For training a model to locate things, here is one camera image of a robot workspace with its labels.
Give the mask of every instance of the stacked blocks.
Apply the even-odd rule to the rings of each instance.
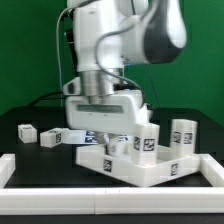
[[[18,136],[24,143],[37,142],[37,130],[30,124],[19,125]]]
[[[67,128],[54,128],[40,134],[40,145],[47,148],[53,148],[61,143],[69,134]]]

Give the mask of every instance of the green wall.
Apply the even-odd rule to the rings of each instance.
[[[188,44],[172,64],[150,65],[162,107],[199,109],[224,126],[224,1],[185,0]],[[2,1],[0,7],[0,113],[58,90],[55,25],[64,0]],[[65,81],[72,77],[67,46]],[[126,69],[157,106],[146,66]]]

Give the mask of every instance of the white base frame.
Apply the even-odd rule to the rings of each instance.
[[[76,164],[140,187],[161,184],[199,171],[200,157],[197,154],[166,160],[164,158],[171,149],[158,146],[157,151],[157,164],[140,166],[134,164],[128,154],[119,157],[105,155],[104,145],[84,146],[77,148]]]
[[[212,188],[0,189],[0,215],[223,213],[224,169],[210,155],[199,158]],[[3,155],[0,182],[14,170],[14,155]]]

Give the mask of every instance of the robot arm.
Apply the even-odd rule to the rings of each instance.
[[[88,1],[69,0],[68,6],[84,2]],[[179,0],[154,0],[150,10],[147,1],[136,2],[127,4],[135,7],[135,15],[130,15],[131,11],[117,0],[91,1],[75,10],[73,30],[80,77],[64,87],[65,95],[70,96],[66,111],[71,128],[133,136],[136,124],[148,123],[150,115],[146,105],[142,105],[141,92],[116,91],[114,84],[119,79],[105,71],[118,75],[125,63],[171,62],[187,38]],[[109,35],[100,43],[102,70],[94,54],[98,40],[130,26],[133,28],[129,31]]]

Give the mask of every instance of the white cube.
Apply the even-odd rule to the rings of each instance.
[[[157,162],[157,145],[160,127],[155,124],[136,124],[135,139],[131,152],[132,162],[139,166]]]
[[[37,130],[31,124],[19,125],[18,136],[24,143],[37,142]]]
[[[53,148],[63,143],[69,134],[67,128],[54,128],[40,134],[40,145],[47,148]]]
[[[197,122],[191,120],[172,120],[170,147],[172,159],[192,155],[195,152]]]

